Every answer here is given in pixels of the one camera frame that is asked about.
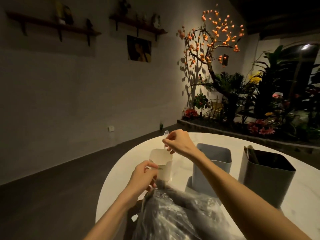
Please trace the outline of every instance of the gray floor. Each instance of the gray floor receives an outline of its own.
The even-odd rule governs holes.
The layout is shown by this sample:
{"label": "gray floor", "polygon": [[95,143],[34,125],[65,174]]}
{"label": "gray floor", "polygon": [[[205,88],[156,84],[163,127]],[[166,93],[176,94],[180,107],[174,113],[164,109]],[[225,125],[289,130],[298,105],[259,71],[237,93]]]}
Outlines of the gray floor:
{"label": "gray floor", "polygon": [[[156,131],[0,186],[0,239],[82,239],[94,225],[100,190],[114,164],[134,146],[160,135]],[[320,168],[319,158],[283,153]]]}

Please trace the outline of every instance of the round white table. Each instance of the round white table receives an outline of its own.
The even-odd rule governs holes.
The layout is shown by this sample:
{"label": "round white table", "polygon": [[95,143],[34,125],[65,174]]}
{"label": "round white table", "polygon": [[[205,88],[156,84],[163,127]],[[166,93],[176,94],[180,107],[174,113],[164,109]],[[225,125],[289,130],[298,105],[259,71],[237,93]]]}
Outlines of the round white table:
{"label": "round white table", "polygon": [[[209,133],[189,133],[189,135],[195,145],[205,143],[230,149],[232,157],[230,175],[235,179],[238,179],[239,176],[244,146],[253,145],[257,150],[275,152],[285,156],[296,169],[296,173],[283,200],[281,210],[311,239],[320,240],[320,170],[266,146],[242,139]],[[137,145],[114,165],[100,192],[96,222],[126,187],[135,166],[144,160],[149,160],[152,149],[163,148],[162,139],[163,136],[159,136]],[[175,189],[185,191],[188,178],[192,176],[192,168],[193,163],[190,160],[174,153],[169,184]],[[223,205],[221,209],[230,224],[230,233],[243,237]],[[115,239],[121,238],[121,231],[125,229],[124,225],[125,223],[122,222]]]}

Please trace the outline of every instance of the forearm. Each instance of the forearm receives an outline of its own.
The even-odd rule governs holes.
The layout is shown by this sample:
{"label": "forearm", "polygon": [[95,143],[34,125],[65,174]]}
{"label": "forearm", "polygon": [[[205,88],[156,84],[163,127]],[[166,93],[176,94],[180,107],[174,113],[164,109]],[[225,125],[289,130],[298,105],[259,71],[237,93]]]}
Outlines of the forearm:
{"label": "forearm", "polygon": [[212,163],[202,152],[190,156],[248,239],[310,239],[280,211]]}
{"label": "forearm", "polygon": [[110,240],[128,211],[126,198],[121,193],[83,240]]}

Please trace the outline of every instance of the wall socket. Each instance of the wall socket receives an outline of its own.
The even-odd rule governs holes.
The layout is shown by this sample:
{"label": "wall socket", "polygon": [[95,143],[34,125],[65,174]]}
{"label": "wall socket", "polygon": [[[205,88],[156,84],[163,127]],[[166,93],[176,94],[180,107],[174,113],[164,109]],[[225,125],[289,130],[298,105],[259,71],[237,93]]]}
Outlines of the wall socket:
{"label": "wall socket", "polygon": [[110,125],[110,126],[108,127],[108,129],[109,129],[109,132],[112,132],[112,131],[115,130],[115,127],[114,127],[113,125]]}

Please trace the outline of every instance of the dark ceiling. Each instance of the dark ceiling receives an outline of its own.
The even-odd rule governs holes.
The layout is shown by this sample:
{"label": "dark ceiling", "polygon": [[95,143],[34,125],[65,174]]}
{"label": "dark ceiling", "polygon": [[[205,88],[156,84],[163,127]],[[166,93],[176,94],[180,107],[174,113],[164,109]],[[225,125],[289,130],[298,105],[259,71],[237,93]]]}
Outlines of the dark ceiling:
{"label": "dark ceiling", "polygon": [[320,0],[229,1],[246,20],[248,34],[260,33],[261,39],[320,29]]}

